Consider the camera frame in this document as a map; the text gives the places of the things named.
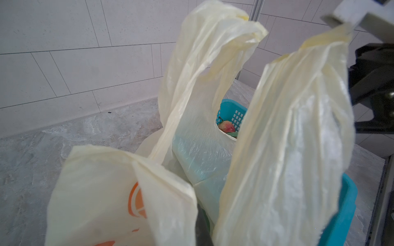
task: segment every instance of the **plastic bag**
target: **plastic bag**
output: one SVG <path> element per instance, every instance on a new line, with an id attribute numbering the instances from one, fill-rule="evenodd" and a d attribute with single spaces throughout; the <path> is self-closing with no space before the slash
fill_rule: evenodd
<path id="1" fill-rule="evenodd" d="M 223 79 L 233 79 L 266 35 L 248 19 L 217 1 L 186 17 L 160 90 L 163 130 L 137 154 L 74 147 L 48 205 L 45 245 L 195 245 L 194 190 L 161 164 L 176 164 L 171 142 L 197 76 L 215 59 Z"/>
<path id="2" fill-rule="evenodd" d="M 215 246 L 318 243 L 355 138 L 350 32 L 340 26 L 266 65 L 220 196 Z"/>

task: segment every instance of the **white tile wall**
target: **white tile wall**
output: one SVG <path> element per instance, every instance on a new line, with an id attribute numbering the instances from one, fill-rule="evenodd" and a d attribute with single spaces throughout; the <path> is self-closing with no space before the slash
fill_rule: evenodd
<path id="1" fill-rule="evenodd" d="M 101 0 L 86 0 L 99 47 L 112 46 Z"/>
<path id="2" fill-rule="evenodd" d="M 267 40 L 268 40 L 269 35 L 272 30 L 272 26 L 275 22 L 275 19 L 276 19 L 275 16 L 260 14 L 259 22 L 267 29 L 268 35 L 265 38 L 263 38 L 263 40 L 260 41 L 260 43 L 258 44 L 259 48 L 261 48 L 261 49 L 265 48 Z"/>
<path id="3" fill-rule="evenodd" d="M 32 53 L 56 96 L 71 94 L 49 51 Z"/>
<path id="4" fill-rule="evenodd" d="M 162 54 L 160 53 L 160 44 L 151 44 L 152 60 L 153 60 L 153 74 L 154 77 L 162 76 Z"/>
<path id="5" fill-rule="evenodd" d="M 56 97 L 31 53 L 0 55 L 0 78 L 0 108 Z"/>
<path id="6" fill-rule="evenodd" d="M 380 157 L 394 154 L 394 139 L 383 134 L 372 134 L 359 145 Z"/>
<path id="7" fill-rule="evenodd" d="M 259 75 L 249 72 L 248 70 L 242 69 L 239 81 L 252 87 L 253 89 L 256 89 L 260 81 L 260 78 L 261 77 Z"/>
<path id="8" fill-rule="evenodd" d="M 163 77 L 94 90 L 100 110 L 106 111 L 158 96 Z"/>
<path id="9" fill-rule="evenodd" d="M 257 48 L 249 60 L 245 62 L 243 68 L 256 75 L 261 76 L 266 64 L 272 62 L 280 55 Z"/>
<path id="10" fill-rule="evenodd" d="M 265 0 L 262 14 L 301 20 L 310 0 Z"/>
<path id="11" fill-rule="evenodd" d="M 233 2 L 224 2 L 226 4 L 233 5 L 234 7 L 237 7 L 238 9 L 242 9 L 243 4 L 238 4 L 238 3 L 233 3 Z"/>
<path id="12" fill-rule="evenodd" d="M 154 77 L 150 44 L 51 53 L 72 94 Z"/>
<path id="13" fill-rule="evenodd" d="M 356 133 L 356 140 L 354 141 L 354 143 L 360 145 L 360 143 L 362 143 L 370 135 L 371 134 L 369 133 Z"/>
<path id="14" fill-rule="evenodd" d="M 99 113 L 91 91 L 0 109 L 0 138 Z"/>
<path id="15" fill-rule="evenodd" d="M 0 1 L 0 54 L 97 47 L 85 0 Z"/>
<path id="16" fill-rule="evenodd" d="M 276 17 L 264 49 L 280 55 L 291 53 L 306 39 L 328 30 L 326 25 Z"/>
<path id="17" fill-rule="evenodd" d="M 252 13 L 252 8 L 253 5 L 243 4 L 241 9 L 244 10 L 250 16 L 250 14 Z"/>
<path id="18" fill-rule="evenodd" d="M 311 0 L 307 10 L 305 11 L 304 16 L 302 17 L 302 20 L 304 21 L 312 21 L 313 17 L 316 14 L 316 11 L 318 10 L 322 0 Z"/>
<path id="19" fill-rule="evenodd" d="M 368 109 L 365 114 L 363 114 L 358 120 L 356 121 L 370 121 L 374 118 L 374 113 L 372 110 Z"/>
<path id="20" fill-rule="evenodd" d="M 162 55 L 162 74 L 167 70 L 168 62 L 171 58 L 171 53 L 175 48 L 175 43 L 160 44 L 160 51 Z"/>
<path id="21" fill-rule="evenodd" d="M 320 17 L 329 14 L 342 2 L 342 0 L 322 0 L 312 22 L 325 24 Z"/>
<path id="22" fill-rule="evenodd" d="M 353 114 L 354 114 L 354 120 L 358 121 L 358 119 L 363 116 L 367 111 L 369 110 L 369 108 L 367 108 L 366 106 L 362 105 L 362 104 L 356 104 L 353 106 Z"/>
<path id="23" fill-rule="evenodd" d="M 188 13 L 197 7 L 197 0 L 189 0 Z"/>
<path id="24" fill-rule="evenodd" d="M 102 0 L 113 46 L 176 42 L 188 0 Z"/>

